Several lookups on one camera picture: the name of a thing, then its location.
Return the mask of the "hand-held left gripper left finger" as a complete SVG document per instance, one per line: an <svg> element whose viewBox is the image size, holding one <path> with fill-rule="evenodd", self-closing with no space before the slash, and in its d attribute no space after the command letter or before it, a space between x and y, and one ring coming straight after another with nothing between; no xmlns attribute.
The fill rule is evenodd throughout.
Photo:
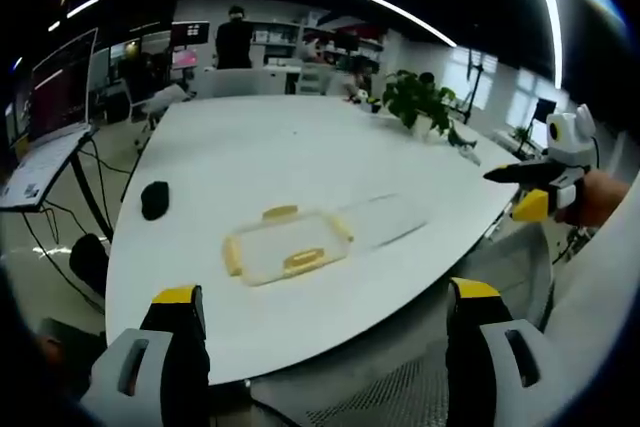
<svg viewBox="0 0 640 427"><path fill-rule="evenodd" d="M81 405L100 426L208 426L209 370L202 288L169 288L96 360Z"/></svg>

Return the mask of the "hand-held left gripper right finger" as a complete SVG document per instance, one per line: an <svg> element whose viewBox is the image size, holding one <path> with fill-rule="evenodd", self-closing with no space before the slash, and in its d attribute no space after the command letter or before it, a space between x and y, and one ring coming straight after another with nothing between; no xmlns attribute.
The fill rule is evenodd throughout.
<svg viewBox="0 0 640 427"><path fill-rule="evenodd" d="M449 280L448 426L545 426L555 417L555 352L487 283Z"/></svg>

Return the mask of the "person's right hand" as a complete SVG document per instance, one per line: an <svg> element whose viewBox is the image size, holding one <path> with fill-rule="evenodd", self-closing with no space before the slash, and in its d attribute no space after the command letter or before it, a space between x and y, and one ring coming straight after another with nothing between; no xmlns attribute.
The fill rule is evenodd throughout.
<svg viewBox="0 0 640 427"><path fill-rule="evenodd" d="M626 182L592 170L584 178L582 197L555 214L555 221L577 227L601 227L630 189Z"/></svg>

